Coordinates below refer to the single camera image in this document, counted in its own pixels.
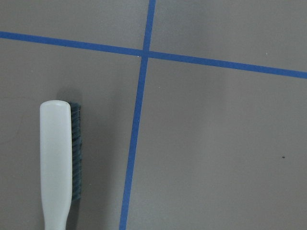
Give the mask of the white hand brush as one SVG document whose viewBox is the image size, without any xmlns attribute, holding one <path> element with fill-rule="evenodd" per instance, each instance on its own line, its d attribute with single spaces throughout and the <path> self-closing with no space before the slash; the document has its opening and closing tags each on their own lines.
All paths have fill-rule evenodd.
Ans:
<svg viewBox="0 0 307 230">
<path fill-rule="evenodd" d="M 40 105 L 40 183 L 44 229 L 64 230 L 72 202 L 81 198 L 81 106 L 51 100 Z"/>
</svg>

